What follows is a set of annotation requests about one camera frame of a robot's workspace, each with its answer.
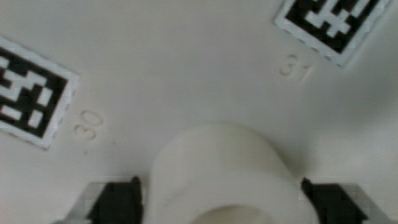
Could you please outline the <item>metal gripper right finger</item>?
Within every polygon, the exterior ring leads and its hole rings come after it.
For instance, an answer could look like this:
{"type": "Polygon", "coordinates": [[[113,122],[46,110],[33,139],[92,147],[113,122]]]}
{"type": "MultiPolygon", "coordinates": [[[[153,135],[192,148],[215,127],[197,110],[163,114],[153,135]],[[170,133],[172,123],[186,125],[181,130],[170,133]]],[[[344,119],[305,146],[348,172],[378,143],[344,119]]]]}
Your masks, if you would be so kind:
{"type": "Polygon", "coordinates": [[[398,224],[353,183],[316,183],[302,178],[300,189],[320,224],[398,224]]]}

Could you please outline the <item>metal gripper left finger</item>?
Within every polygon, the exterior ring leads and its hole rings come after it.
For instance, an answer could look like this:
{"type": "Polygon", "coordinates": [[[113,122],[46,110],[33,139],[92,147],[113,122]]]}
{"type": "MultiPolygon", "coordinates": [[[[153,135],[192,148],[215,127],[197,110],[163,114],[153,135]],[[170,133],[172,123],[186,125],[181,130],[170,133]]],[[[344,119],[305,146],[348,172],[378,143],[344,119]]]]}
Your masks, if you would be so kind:
{"type": "Polygon", "coordinates": [[[142,215],[142,184],[133,177],[87,185],[65,217],[51,224],[142,224],[142,215]]]}

